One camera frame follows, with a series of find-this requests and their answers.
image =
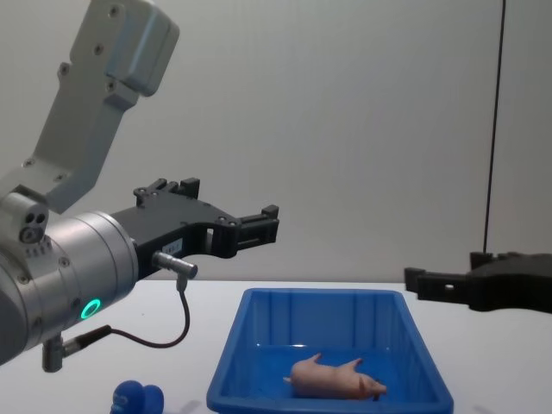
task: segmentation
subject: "black bracket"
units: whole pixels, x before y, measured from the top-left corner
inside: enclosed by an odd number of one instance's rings
[[[467,304],[474,311],[524,308],[552,313],[552,254],[470,254],[466,274],[405,269],[418,299]]]
[[[207,254],[228,259],[239,250],[276,242],[279,208],[235,217],[198,200],[199,179],[158,179],[134,190],[136,206],[112,215],[135,241],[140,279],[158,271],[156,251],[183,258]]]

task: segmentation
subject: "white wall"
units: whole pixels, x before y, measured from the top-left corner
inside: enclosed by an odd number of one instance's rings
[[[552,3],[509,0],[489,251],[552,252]]]
[[[71,213],[202,180],[236,215],[281,208],[275,245],[193,258],[205,278],[401,280],[481,248],[499,37],[494,0],[159,0],[181,28],[160,91],[124,118]],[[0,14],[0,173],[31,152],[85,0]]]

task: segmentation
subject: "blue toy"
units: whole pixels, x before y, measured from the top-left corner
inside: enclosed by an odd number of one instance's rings
[[[164,406],[163,391],[158,386],[125,381],[113,392],[110,414],[162,414]]]

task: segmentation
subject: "black cable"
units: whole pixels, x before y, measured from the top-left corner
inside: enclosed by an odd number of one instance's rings
[[[138,336],[131,335],[128,332],[124,332],[124,331],[119,330],[119,329],[112,329],[111,333],[115,334],[115,335],[124,336],[125,338],[129,339],[130,341],[140,343],[141,345],[144,345],[145,347],[149,347],[149,348],[172,348],[175,345],[178,345],[179,343],[181,343],[184,340],[184,338],[186,338],[186,335],[188,335],[188,330],[190,330],[190,309],[188,307],[188,302],[186,301],[186,297],[185,297],[184,292],[179,292],[179,294],[180,294],[180,300],[182,301],[182,306],[184,307],[185,325],[184,325],[184,330],[182,331],[180,336],[178,338],[176,338],[174,341],[168,342],[168,343],[150,342],[150,341],[146,341],[144,339],[139,338]]]
[[[492,120],[491,161],[489,165],[489,179],[488,179],[487,190],[486,190],[485,234],[483,236],[483,253],[486,253],[486,244],[489,236],[489,216],[491,214],[492,169],[494,167],[494,145],[497,137],[497,120],[499,118],[500,73],[502,71],[502,46],[504,44],[505,17],[506,17],[506,0],[502,0],[502,20],[500,22],[500,40],[499,40],[499,63],[497,67],[496,90],[494,92],[494,117]]]
[[[182,331],[180,336],[176,338],[174,341],[168,342],[168,343],[150,342],[150,341],[141,339],[138,336],[131,335],[130,333],[125,332],[123,330],[113,329],[109,325],[105,325],[101,328],[94,329],[91,332],[88,332],[86,334],[83,334],[74,338],[74,342],[78,344],[78,348],[74,349],[70,354],[73,354],[74,352],[77,352],[81,349],[88,347],[89,345],[92,345],[92,343],[97,342],[102,338],[105,338],[109,334],[124,336],[130,341],[140,343],[141,345],[144,345],[145,347],[149,347],[149,348],[157,348],[157,349],[171,348],[171,347],[174,347],[175,345],[178,345],[184,340],[184,338],[186,338],[186,335],[188,335],[188,331],[190,330],[190,308],[188,307],[188,302],[186,300],[184,291],[179,291],[179,295],[180,295],[180,301],[182,302],[182,307],[184,308],[185,325],[184,325],[184,330]]]

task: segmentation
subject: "green led ring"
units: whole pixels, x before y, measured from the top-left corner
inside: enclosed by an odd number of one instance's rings
[[[83,309],[80,317],[82,319],[87,319],[99,311],[100,306],[102,306],[102,301],[100,299],[92,299],[88,304],[86,304]]]

